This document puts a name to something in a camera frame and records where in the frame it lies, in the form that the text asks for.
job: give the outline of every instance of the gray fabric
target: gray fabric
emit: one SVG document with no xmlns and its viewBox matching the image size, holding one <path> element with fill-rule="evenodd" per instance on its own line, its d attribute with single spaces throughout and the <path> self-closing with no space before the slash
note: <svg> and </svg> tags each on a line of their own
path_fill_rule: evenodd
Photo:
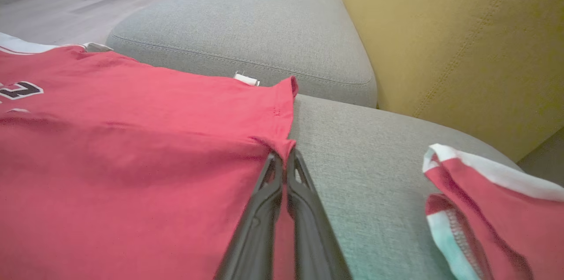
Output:
<svg viewBox="0 0 564 280">
<path fill-rule="evenodd" d="M 564 127 L 542 142 L 518 164 L 527 172 L 564 186 Z"/>
<path fill-rule="evenodd" d="M 166 0 L 136 12 L 107 45 L 151 65 L 201 75 L 238 71 L 270 86 L 375 107 L 376 83 L 342 0 Z"/>
<path fill-rule="evenodd" d="M 467 134 L 403 115 L 298 95 L 292 139 L 356 280 L 453 280 L 425 220 L 421 172 L 442 143 L 518 167 Z"/>
</svg>

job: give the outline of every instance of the stitching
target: stitching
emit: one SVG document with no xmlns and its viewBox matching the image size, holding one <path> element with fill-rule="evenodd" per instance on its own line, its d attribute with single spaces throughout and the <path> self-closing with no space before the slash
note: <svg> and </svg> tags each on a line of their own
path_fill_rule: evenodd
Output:
<svg viewBox="0 0 564 280">
<path fill-rule="evenodd" d="M 472 267 L 472 269 L 474 270 L 474 272 L 476 272 L 476 274 L 478 275 L 478 278 L 483 279 L 484 278 L 484 273 L 482 272 L 476 257 L 474 257 L 474 254 L 470 248 L 470 245 L 468 244 L 468 240 L 466 238 L 466 235 L 464 235 L 464 231 L 462 230 L 462 226 L 460 224 L 460 222 L 456 219 L 456 211 L 453 209 L 448 209 L 445 211 L 445 213 L 447 214 L 447 217 L 449 218 L 449 223 L 451 225 L 451 232 L 453 233 L 453 236 L 455 238 L 455 242 L 456 244 L 459 246 L 460 250 L 463 252 L 464 257 L 466 258 L 466 260 L 469 262 L 470 266 Z"/>
<path fill-rule="evenodd" d="M 417 109 L 415 109 L 413 117 L 419 117 L 423 110 L 425 110 L 429 106 L 429 103 L 435 98 L 435 95 L 437 95 L 439 88 L 443 87 L 443 83 L 449 77 L 450 73 L 452 73 L 453 70 L 458 67 L 460 59 L 464 57 L 466 53 L 466 49 L 474 44 L 476 37 L 482 32 L 484 26 L 490 23 L 491 17 L 499 9 L 500 3 L 501 0 L 493 0 L 490 3 L 490 9 L 486 13 L 486 15 L 478 19 L 474 29 L 471 30 L 471 34 L 464 39 L 460 49 L 454 55 L 453 59 L 451 59 L 451 61 L 447 64 L 443 73 L 433 85 L 433 87 L 431 87 L 431 90 L 427 93 L 427 95 L 425 95 L 425 98 L 423 98 Z"/>
<path fill-rule="evenodd" d="M 125 38 L 123 38 L 123 37 L 117 37 L 117 36 L 114 35 L 114 34 L 111 34 L 111 36 L 116 37 L 116 38 L 118 38 L 118 39 L 121 39 L 121 40 L 123 40 L 125 43 L 131 44 L 131 45 L 139 45 L 139 46 L 141 46 L 141 47 L 146 47 L 146 48 L 148 48 L 148 49 L 163 49 L 163 50 L 165 50 L 165 51 L 173 52 L 173 53 L 179 53 L 179 54 L 185 54 L 185 55 L 192 55 L 192 56 L 197 56 L 197 57 L 203 57 L 203 58 L 205 58 L 205 59 L 216 60 L 216 61 L 222 61 L 222 62 L 226 62 L 226 63 L 233 63 L 233 64 L 237 64 L 237 65 L 245 65 L 245 66 L 248 66 L 248 67 L 260 67 L 261 69 L 267 69 L 267 70 L 269 70 L 269 71 L 279 72 L 278 70 L 272 69 L 272 68 L 270 68 L 270 67 L 264 67 L 264 66 L 261 66 L 261 65 L 246 63 L 246 62 L 244 62 L 244 61 L 230 61 L 230 60 L 226 60 L 226 59 L 223 59 L 223 58 L 220 58 L 220 57 L 201 55 L 201 54 L 198 54 L 197 52 L 191 52 L 191 51 L 175 51 L 175 50 L 173 50 L 173 49 L 168 49 L 168 48 L 166 48 L 166 47 L 159 47 L 159 46 L 156 46 L 156 45 L 154 45 L 154 46 L 153 46 L 153 45 L 147 45 L 147 44 L 145 44 L 145 43 L 139 43 L 139 42 L 131 41 L 131 40 L 125 39 Z M 365 87 L 368 83 L 372 82 L 372 78 L 371 78 L 371 79 L 370 79 L 368 82 L 366 82 L 366 83 L 362 83 L 362 84 L 348 84 L 348 83 L 342 83 L 342 82 L 337 82 L 337 81 L 329 81 L 329 80 L 327 80 L 327 79 L 322 79 L 322 78 L 319 78 L 319 77 L 312 77 L 312 76 L 308 76 L 308 75 L 303 75 L 303 74 L 301 74 L 301 73 L 296 73 L 296 72 L 294 72 L 294 71 L 288 71 L 288 72 L 297 74 L 297 75 L 300 76 L 300 78 L 311 79 L 311 80 L 313 80 L 313 81 L 322 82 L 322 83 L 326 83 L 326 84 L 330 84 L 330 85 L 341 85 L 341 86 L 344 86 L 344 87 L 363 88 L 363 87 Z"/>
<path fill-rule="evenodd" d="M 252 61 L 252 60 L 246 60 L 246 59 L 240 59 L 238 57 L 231 57 L 231 56 L 225 56 L 225 55 L 220 55 L 220 54 L 215 54 L 215 53 L 210 53 L 210 52 L 204 52 L 204 51 L 197 51 L 196 49 L 187 49 L 185 47 L 179 47 L 179 46 L 175 46 L 175 45 L 166 45 L 166 44 L 159 44 L 159 43 L 152 43 L 152 42 L 148 42 L 148 41 L 140 41 L 140 40 L 136 40 L 136 39 L 131 39 L 129 37 L 125 38 L 125 37 L 118 37 L 115 34 L 111 34 L 111 36 L 116 37 L 118 39 L 124 40 L 124 41 L 130 41 L 130 42 L 137 42 L 140 43 L 140 45 L 153 45 L 153 46 L 157 46 L 157 47 L 162 47 L 164 49 L 168 49 L 169 51 L 172 51 L 171 49 L 179 49 L 179 50 L 183 50 L 183 51 L 188 51 L 188 52 L 193 52 L 193 53 L 198 53 L 198 54 L 204 54 L 204 55 L 208 55 L 208 56 L 213 56 L 213 57 L 219 57 L 222 59 L 229 59 L 229 60 L 235 60 L 235 61 L 240 61 L 243 63 L 252 63 L 261 67 L 273 67 L 273 68 L 277 68 L 280 69 L 282 71 L 287 71 L 289 73 L 294 73 L 294 74 L 301 74 L 304 75 L 305 73 L 302 71 L 293 71 L 291 69 L 288 69 L 286 67 L 280 67 L 277 65 L 272 65 L 272 64 L 268 64 L 268 63 L 262 63 L 262 62 L 257 62 L 257 61 Z M 309 74 L 312 77 L 317 77 L 319 79 L 324 79 L 326 81 L 331 81 L 329 79 L 326 79 L 325 77 L 322 77 L 320 75 L 315 75 L 315 74 Z M 372 77 L 370 77 L 370 79 L 366 82 L 362 82 L 362 83 L 356 83 L 356 82 L 351 82 L 351 81 L 334 81 L 334 83 L 344 83 L 344 84 L 348 84 L 348 85 L 366 85 L 367 83 L 370 83 L 370 81 L 372 81 Z"/>
</svg>

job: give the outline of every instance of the white stripe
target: white stripe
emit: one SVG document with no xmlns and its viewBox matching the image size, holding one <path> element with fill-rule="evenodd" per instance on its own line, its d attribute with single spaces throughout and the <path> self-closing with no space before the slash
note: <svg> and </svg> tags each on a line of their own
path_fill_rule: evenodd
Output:
<svg viewBox="0 0 564 280">
<path fill-rule="evenodd" d="M 12 51 L 10 51 L 10 50 L 8 50 L 8 49 L 4 49 L 4 48 L 2 48 L 2 47 L 0 47 L 0 52 L 2 52 L 2 53 L 8 53 L 8 54 L 14 54 L 14 55 L 33 55 L 33 54 L 34 54 L 34 53 L 15 53 L 15 52 L 12 52 Z"/>
<path fill-rule="evenodd" d="M 433 154 L 437 154 L 441 162 L 458 158 L 465 165 L 477 170 L 488 181 L 499 186 L 536 199 L 564 202 L 564 187 L 556 183 L 528 175 L 481 156 L 457 151 L 449 146 L 435 144 L 429 146 L 429 149 L 433 151 L 431 152 L 431 157 Z"/>
<path fill-rule="evenodd" d="M 441 211 L 427 216 L 427 223 L 431 228 L 431 235 L 435 244 L 441 250 L 451 272 L 458 280 L 480 280 L 466 256 L 456 243 L 446 211 Z"/>
</svg>

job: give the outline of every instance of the yellow backrest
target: yellow backrest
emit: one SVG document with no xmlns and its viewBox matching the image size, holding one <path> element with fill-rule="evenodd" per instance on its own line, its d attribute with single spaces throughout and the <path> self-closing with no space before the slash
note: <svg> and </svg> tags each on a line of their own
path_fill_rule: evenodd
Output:
<svg viewBox="0 0 564 280">
<path fill-rule="evenodd" d="M 343 0 L 380 109 L 519 160 L 564 126 L 564 0 Z"/>
</svg>

